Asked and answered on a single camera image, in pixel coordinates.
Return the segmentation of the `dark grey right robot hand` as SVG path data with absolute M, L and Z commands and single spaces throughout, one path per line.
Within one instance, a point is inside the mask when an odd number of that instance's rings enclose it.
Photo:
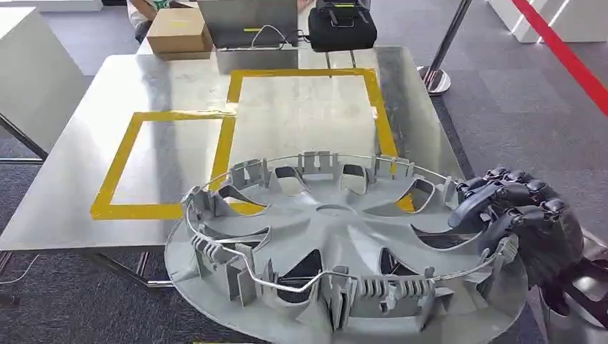
M 481 229 L 478 249 L 494 252 L 511 234 L 518 238 L 518 256 L 547 305 L 569 313 L 557 277 L 580 262 L 584 236 L 573 208 L 545 181 L 505 166 L 459 183 L 458 206 L 447 223 L 451 229 Z

